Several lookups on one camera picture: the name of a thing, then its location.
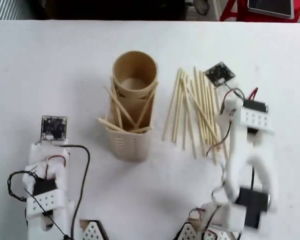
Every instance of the beige plastic cup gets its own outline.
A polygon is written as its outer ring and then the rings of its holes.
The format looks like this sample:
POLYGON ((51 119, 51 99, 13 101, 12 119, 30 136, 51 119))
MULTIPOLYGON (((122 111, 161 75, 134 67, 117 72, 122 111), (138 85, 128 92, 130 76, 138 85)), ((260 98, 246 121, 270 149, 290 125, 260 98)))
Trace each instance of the beige plastic cup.
POLYGON ((118 92, 131 99, 147 96, 157 81, 157 64, 146 53, 128 51, 113 64, 114 84, 118 92))

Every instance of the perforated plate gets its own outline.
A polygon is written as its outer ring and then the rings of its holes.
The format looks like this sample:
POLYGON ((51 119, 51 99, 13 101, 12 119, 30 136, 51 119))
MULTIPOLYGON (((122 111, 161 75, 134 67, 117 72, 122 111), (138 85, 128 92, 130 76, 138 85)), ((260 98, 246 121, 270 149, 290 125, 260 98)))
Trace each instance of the perforated plate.
POLYGON ((250 128, 272 130, 270 116, 266 112, 260 112, 242 107, 240 110, 240 123, 250 128))
POLYGON ((184 224, 178 240, 197 240, 198 235, 190 223, 184 224))
POLYGON ((217 240, 231 240, 224 231, 216 231, 218 234, 217 240))
POLYGON ((96 222, 91 221, 83 232, 83 240, 104 240, 96 222))
MULTIPOLYGON (((40 203, 43 209, 47 212, 52 209, 59 207, 65 207, 65 194, 60 189, 55 189, 52 191, 47 191, 45 193, 34 196, 35 199, 40 203)), ((43 213, 44 211, 38 205, 38 203, 32 198, 28 197, 26 200, 26 215, 32 216, 36 214, 43 213)))

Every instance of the black wire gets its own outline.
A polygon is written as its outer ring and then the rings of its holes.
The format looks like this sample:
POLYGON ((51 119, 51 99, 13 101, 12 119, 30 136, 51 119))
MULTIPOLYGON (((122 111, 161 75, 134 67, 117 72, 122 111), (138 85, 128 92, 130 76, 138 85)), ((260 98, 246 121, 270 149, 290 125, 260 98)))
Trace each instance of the black wire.
MULTIPOLYGON (((24 190, 36 201, 36 203, 39 205, 39 207, 43 210, 44 213, 46 213, 46 210, 41 206, 41 204, 39 203, 39 201, 36 199, 35 196, 33 196, 27 189, 24 188, 24 190)), ((68 235, 66 235, 61 228, 56 224, 56 222, 52 219, 52 217, 50 217, 48 214, 46 215, 51 222, 53 222, 53 224, 59 229, 59 231, 63 234, 63 239, 68 239, 68 240, 73 240, 73 238, 69 238, 68 235)))
POLYGON ((208 228, 209 228, 209 226, 210 226, 210 224, 211 224, 211 222, 212 222, 212 220, 213 220, 214 216, 216 215, 219 208, 221 208, 221 205, 216 206, 216 209, 211 214, 211 216, 210 216, 210 218, 209 218, 208 222, 206 223, 206 226, 203 230, 203 233, 201 235, 201 240, 205 239, 205 232, 208 230, 208 228))
POLYGON ((70 231, 70 235, 71 238, 74 237, 74 227, 75 227, 75 220, 76 220, 76 216, 80 207, 80 203, 84 194, 84 187, 85 187, 85 182, 86 182, 86 177, 87 177, 87 173, 88 173, 88 168, 89 168, 89 164, 90 164, 90 152, 89 150, 82 145, 75 145, 75 144, 67 144, 67 145, 56 145, 58 147, 62 147, 62 148, 81 148, 84 149, 88 155, 88 160, 86 163, 86 167, 85 167, 85 171, 84 171, 84 175, 83 175, 83 179, 82 179, 82 184, 81 184, 81 190, 80 190, 80 197, 79 197, 79 201, 76 205, 73 217, 72 217, 72 222, 71 222, 71 231, 70 231))
POLYGON ((36 180, 36 181, 39 179, 39 177, 38 177, 38 175, 35 174, 34 172, 32 172, 32 171, 25 171, 25 170, 23 170, 23 171, 15 171, 15 172, 13 172, 13 173, 10 174, 10 176, 9 176, 9 178, 8 178, 8 180, 7 180, 8 193, 9 193, 9 195, 12 196, 12 197, 15 198, 15 199, 21 201, 21 202, 26 202, 26 201, 27 201, 27 198, 26 198, 26 197, 23 197, 23 196, 17 196, 17 195, 15 195, 15 194, 12 192, 12 190, 11 190, 11 180, 12 180, 12 177, 13 177, 14 175, 17 175, 17 174, 29 174, 29 175, 32 176, 32 177, 34 178, 34 180, 36 180))
POLYGON ((254 184, 255 184, 255 168, 252 167, 252 174, 251 174, 251 190, 254 189, 254 184))
POLYGON ((208 151, 206 151, 206 154, 205 154, 206 157, 208 156, 208 154, 209 154, 209 152, 210 152, 210 150, 211 150, 212 148, 215 148, 215 147, 219 146, 220 144, 222 144, 222 143, 227 139, 227 137, 229 136, 229 133, 230 133, 231 124, 232 124, 232 123, 231 123, 231 121, 230 121, 230 122, 229 122, 229 128, 228 128, 228 130, 226 131, 225 136, 221 139, 221 141, 218 142, 218 143, 216 143, 215 145, 212 145, 212 146, 209 147, 208 151))
POLYGON ((28 221, 27 221, 27 208, 24 209, 24 218, 25 218, 26 226, 28 226, 28 221))
MULTIPOLYGON (((233 90, 233 88, 231 88, 226 82, 224 82, 223 84, 226 85, 228 87, 228 89, 233 90)), ((242 94, 242 96, 240 96, 236 91, 233 91, 233 92, 238 98, 240 98, 244 101, 246 99, 244 92, 239 88, 238 88, 238 91, 242 94)))

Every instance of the white plastic bracket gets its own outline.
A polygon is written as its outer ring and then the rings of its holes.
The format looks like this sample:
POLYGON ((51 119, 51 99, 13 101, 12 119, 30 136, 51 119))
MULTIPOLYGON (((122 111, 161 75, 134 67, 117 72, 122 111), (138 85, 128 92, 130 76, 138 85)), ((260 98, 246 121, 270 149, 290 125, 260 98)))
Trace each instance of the white plastic bracket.
POLYGON ((89 222, 83 232, 83 240, 104 240, 96 222, 89 222))
MULTIPOLYGON (((56 208, 66 207, 66 196, 64 191, 55 189, 47 191, 45 193, 36 195, 35 198, 38 200, 43 209, 47 212, 56 208)), ((38 205, 38 203, 32 198, 28 197, 26 200, 26 216, 27 218, 37 214, 41 214, 44 211, 38 205)))

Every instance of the white table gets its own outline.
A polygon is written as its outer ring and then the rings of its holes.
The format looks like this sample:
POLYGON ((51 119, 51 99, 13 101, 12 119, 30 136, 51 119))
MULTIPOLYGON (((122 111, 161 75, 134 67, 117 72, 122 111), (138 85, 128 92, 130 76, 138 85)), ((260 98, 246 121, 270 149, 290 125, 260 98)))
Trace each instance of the white table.
MULTIPOLYGON (((221 173, 190 147, 161 141, 176 72, 219 61, 246 94, 258 86, 257 99, 273 111, 280 201, 267 239, 300 239, 300 24, 51 20, 0 21, 0 240, 27 238, 25 205, 8 195, 7 178, 27 165, 42 115, 68 116, 67 138, 91 151, 81 218, 101 220, 111 240, 172 239, 189 210, 210 201, 221 173), (96 122, 108 109, 102 85, 130 50, 159 66, 152 149, 140 164, 117 160, 96 122)), ((77 199, 84 151, 73 149, 70 164, 77 199)))

